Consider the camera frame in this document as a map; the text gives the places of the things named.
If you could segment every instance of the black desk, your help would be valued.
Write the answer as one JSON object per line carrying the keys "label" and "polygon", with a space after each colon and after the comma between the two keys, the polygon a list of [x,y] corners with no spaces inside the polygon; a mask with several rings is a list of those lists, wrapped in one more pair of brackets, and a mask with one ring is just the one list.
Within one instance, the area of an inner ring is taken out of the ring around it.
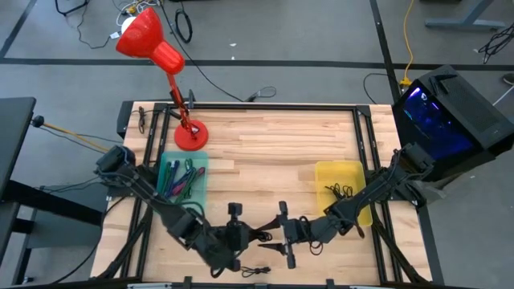
{"label": "black desk", "polygon": [[[94,226],[101,226],[103,212],[13,181],[11,174],[31,124],[35,98],[0,99],[0,263],[12,232],[30,234],[33,220],[17,218],[20,205],[47,211]],[[14,283],[20,283],[19,275]]]}

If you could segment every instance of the yellow plastic bin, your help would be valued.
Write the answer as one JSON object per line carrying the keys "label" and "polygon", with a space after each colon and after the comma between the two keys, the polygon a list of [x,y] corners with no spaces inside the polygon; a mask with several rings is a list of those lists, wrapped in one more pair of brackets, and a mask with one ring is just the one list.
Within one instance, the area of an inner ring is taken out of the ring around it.
{"label": "yellow plastic bin", "polygon": [[[338,183],[342,190],[344,185],[348,185],[352,187],[353,195],[359,193],[366,186],[364,169],[360,161],[318,161],[315,174],[320,216],[324,216],[324,210],[337,200],[333,192],[325,186],[329,187]],[[373,220],[369,206],[361,210],[358,221],[359,226],[371,226]]]}

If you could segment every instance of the wire bundle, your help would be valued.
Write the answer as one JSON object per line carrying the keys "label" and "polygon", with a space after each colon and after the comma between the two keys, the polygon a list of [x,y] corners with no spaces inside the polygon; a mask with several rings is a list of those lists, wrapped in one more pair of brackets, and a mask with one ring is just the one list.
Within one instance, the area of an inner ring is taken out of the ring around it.
{"label": "wire bundle", "polygon": [[483,53],[483,64],[486,64],[491,56],[502,51],[514,38],[514,23],[509,28],[496,33],[488,43],[482,46],[478,52]]}

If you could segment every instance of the wooden table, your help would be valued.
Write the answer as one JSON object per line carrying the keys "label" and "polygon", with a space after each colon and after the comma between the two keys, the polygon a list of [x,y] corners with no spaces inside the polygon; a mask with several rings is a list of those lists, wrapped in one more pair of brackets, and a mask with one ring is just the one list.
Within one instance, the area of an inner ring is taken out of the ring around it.
{"label": "wooden table", "polygon": [[[153,109],[153,102],[135,102]],[[393,149],[400,144],[388,105],[370,106],[381,165],[389,166]],[[146,116],[149,125],[151,113]],[[162,118],[159,118],[152,160],[157,154]],[[206,217],[212,225],[225,225],[229,219],[226,204],[243,204],[240,220],[259,227],[279,213],[279,201],[288,203],[290,218],[305,215],[317,218],[314,166],[318,161],[359,161],[357,141],[350,112],[197,109],[191,119],[204,122],[210,139],[203,151],[209,160]],[[128,123],[124,145],[133,150],[137,163],[145,151],[148,129],[138,130],[139,115],[132,114]],[[173,142],[173,131],[178,121],[171,120],[165,150],[178,150]],[[366,151],[369,152],[366,126],[361,118]],[[373,168],[371,153],[369,167]],[[114,259],[127,238],[133,199],[126,199],[105,218],[104,232],[96,252],[92,275],[98,275]],[[418,215],[415,208],[404,201],[390,202],[391,218],[396,241],[402,252],[421,276],[430,279],[430,269],[423,245]],[[281,230],[271,232],[274,240],[281,240]],[[286,258],[278,252],[250,244],[241,256],[242,266],[269,266],[271,273],[253,275],[244,279],[241,272],[225,271],[219,278],[210,277],[209,268],[198,254],[183,250],[165,231],[158,216],[154,215],[149,240],[144,281],[182,282],[192,276],[193,282],[203,283],[286,283],[323,284],[334,279],[336,284],[378,284],[377,267],[370,228],[365,238],[352,230],[346,236],[337,236],[324,246],[323,254],[313,256],[308,244],[295,245],[297,268],[289,270]],[[385,245],[384,256],[389,279],[392,268]],[[135,271],[132,261],[131,272]]]}

